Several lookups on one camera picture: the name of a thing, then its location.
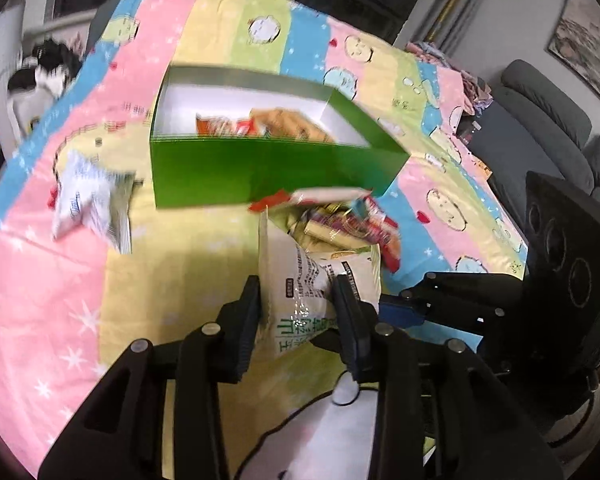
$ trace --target gray sofa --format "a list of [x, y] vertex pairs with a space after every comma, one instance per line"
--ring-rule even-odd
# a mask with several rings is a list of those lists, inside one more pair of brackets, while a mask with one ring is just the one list
[[586, 113], [521, 59], [500, 79], [493, 104], [472, 119], [481, 129], [468, 147], [493, 171], [491, 189], [520, 229], [528, 171], [564, 178], [600, 202], [600, 136], [583, 152], [591, 132]]

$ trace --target white snack bag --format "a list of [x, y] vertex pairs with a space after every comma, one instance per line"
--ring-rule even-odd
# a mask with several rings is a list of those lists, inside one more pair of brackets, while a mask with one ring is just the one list
[[135, 173], [115, 173], [96, 166], [75, 150], [67, 155], [60, 176], [53, 240], [85, 225], [121, 254], [131, 252], [129, 199]]
[[340, 251], [335, 258], [333, 254], [308, 254], [269, 220], [266, 211], [260, 215], [258, 234], [262, 297], [256, 338], [259, 355], [278, 357], [336, 326], [335, 309], [329, 298], [331, 279], [337, 274], [348, 274], [354, 293], [378, 310], [377, 246], [361, 250], [361, 254]]

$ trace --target open cardboard box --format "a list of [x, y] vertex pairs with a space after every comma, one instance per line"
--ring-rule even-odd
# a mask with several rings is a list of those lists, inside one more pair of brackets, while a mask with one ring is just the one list
[[[238, 120], [252, 108], [277, 107], [299, 110], [335, 143], [197, 136], [196, 115]], [[224, 66], [169, 68], [150, 146], [157, 207], [254, 202], [301, 187], [362, 187], [382, 194], [409, 158], [332, 87]]]

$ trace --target snack bag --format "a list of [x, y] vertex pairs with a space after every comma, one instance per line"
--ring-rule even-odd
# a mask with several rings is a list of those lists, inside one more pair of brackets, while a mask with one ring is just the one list
[[352, 203], [334, 203], [308, 210], [304, 232], [344, 249], [379, 244], [382, 260], [390, 272], [400, 268], [398, 224], [370, 196]]
[[260, 216], [259, 245], [262, 318], [256, 339], [258, 355], [280, 356], [336, 326], [330, 301], [331, 278], [336, 274], [349, 275], [360, 300], [378, 308], [379, 258], [374, 258], [373, 248], [335, 258], [318, 254], [315, 260], [276, 227], [266, 212]]
[[281, 189], [274, 195], [266, 196], [249, 206], [249, 211], [260, 213], [266, 208], [288, 206], [314, 206], [334, 202], [351, 202], [371, 195], [371, 192], [359, 187], [307, 187], [296, 189], [289, 194]]
[[253, 119], [232, 121], [227, 117], [196, 116], [196, 128], [200, 137], [259, 137]]
[[296, 110], [275, 108], [251, 110], [251, 118], [260, 130], [275, 139], [310, 140], [333, 142], [330, 135]]
[[130, 253], [128, 210], [135, 175], [104, 170], [71, 150], [60, 176], [53, 240], [83, 224], [119, 253]]

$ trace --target colorful bedsheet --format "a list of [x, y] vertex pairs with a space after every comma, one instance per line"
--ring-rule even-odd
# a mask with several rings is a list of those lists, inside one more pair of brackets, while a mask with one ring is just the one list
[[[0, 184], [0, 434], [33, 474], [130, 341], [182, 338], [257, 272], [257, 218], [245, 206], [155, 209], [149, 120], [169, 63], [324, 82], [404, 144], [411, 158], [380, 199], [402, 235], [402, 266], [384, 276], [389, 291], [428, 270], [522, 277], [524, 244], [452, 136], [462, 110], [459, 73], [289, 0], [122, 0]], [[46, 203], [71, 148], [97, 150], [109, 167], [144, 178], [130, 205], [132, 255], [84, 229], [50, 240]], [[337, 355], [305, 345], [223, 386], [231, 472], [262, 434], [333, 389], [342, 369]], [[235, 424], [240, 432], [229, 429]], [[165, 441], [167, 476], [170, 449]], [[248, 467], [239, 470], [248, 478]]]

